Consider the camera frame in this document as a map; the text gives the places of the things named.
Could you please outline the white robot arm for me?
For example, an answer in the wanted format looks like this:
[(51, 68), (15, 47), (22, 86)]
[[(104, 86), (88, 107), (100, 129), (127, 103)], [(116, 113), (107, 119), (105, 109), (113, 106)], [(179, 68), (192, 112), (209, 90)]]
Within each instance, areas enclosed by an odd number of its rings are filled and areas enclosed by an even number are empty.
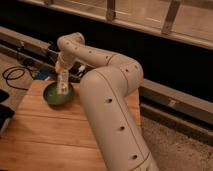
[(79, 96), (108, 171), (160, 171), (125, 97), (140, 87), (139, 62), (120, 53), (87, 46), (79, 32), (57, 40), (56, 69), (80, 60), (93, 69), (80, 81)]

